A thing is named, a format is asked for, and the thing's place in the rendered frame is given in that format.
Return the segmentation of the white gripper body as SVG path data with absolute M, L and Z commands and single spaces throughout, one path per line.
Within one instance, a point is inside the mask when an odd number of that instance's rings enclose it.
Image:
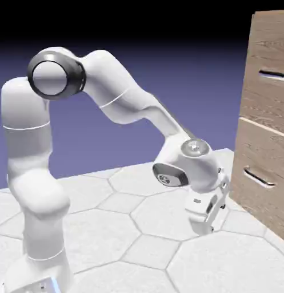
M 221 182 L 215 190 L 208 193 L 189 192 L 186 198 L 186 214 L 194 233 L 199 236 L 212 233 L 210 226 L 213 226 L 221 205 L 225 204 L 229 186 L 228 175 L 221 175 Z

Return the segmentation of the light wood cabinet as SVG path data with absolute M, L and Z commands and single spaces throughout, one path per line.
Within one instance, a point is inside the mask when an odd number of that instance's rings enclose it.
M 229 196 L 284 240 L 284 10 L 251 20 Z

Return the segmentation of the tall wood drawer front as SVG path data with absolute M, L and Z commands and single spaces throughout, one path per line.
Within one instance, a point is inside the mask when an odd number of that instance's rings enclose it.
M 284 135 L 284 81 L 259 70 L 284 73 L 284 10 L 252 16 L 239 115 Z

